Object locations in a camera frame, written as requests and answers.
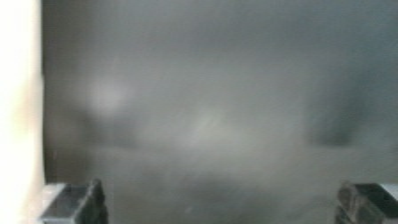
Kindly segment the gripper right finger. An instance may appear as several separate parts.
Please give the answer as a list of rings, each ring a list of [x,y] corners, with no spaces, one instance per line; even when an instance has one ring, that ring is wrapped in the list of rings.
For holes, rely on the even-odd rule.
[[[344,183],[335,224],[398,224],[398,184]]]

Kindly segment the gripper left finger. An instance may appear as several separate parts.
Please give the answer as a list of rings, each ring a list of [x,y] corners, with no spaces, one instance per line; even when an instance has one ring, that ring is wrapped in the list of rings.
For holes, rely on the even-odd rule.
[[[76,185],[52,183],[44,189],[44,224],[107,224],[107,204],[102,181]]]

